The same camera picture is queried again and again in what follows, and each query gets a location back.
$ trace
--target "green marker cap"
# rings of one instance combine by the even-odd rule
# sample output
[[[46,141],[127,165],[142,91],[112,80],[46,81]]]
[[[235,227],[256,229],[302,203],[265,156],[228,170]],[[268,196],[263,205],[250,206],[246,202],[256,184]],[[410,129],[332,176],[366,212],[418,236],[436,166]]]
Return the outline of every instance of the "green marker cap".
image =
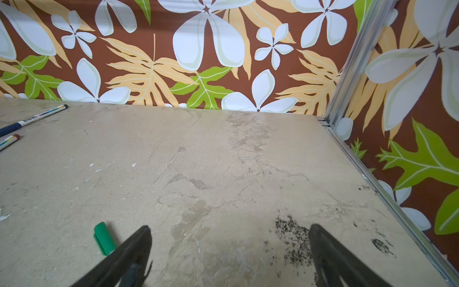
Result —
[[[94,227],[94,239],[105,256],[110,255],[116,249],[115,241],[110,235],[105,222],[101,222]]]

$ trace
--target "beige tabletop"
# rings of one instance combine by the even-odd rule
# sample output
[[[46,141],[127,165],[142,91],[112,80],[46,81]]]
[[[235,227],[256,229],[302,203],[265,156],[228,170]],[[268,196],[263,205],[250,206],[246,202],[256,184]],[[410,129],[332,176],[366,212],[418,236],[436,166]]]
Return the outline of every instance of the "beige tabletop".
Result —
[[[0,98],[0,126],[60,103]],[[67,104],[0,151],[0,286],[70,285],[101,221],[151,228],[146,286],[311,286],[312,223],[395,287],[446,285],[313,116]]]

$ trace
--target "wall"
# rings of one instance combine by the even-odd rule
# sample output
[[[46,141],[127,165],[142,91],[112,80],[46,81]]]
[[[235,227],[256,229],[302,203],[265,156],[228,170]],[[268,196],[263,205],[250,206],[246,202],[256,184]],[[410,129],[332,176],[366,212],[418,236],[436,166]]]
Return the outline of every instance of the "wall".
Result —
[[[458,0],[401,0],[336,128],[459,269]]]
[[[0,96],[324,115],[369,3],[330,2],[5,0]]]

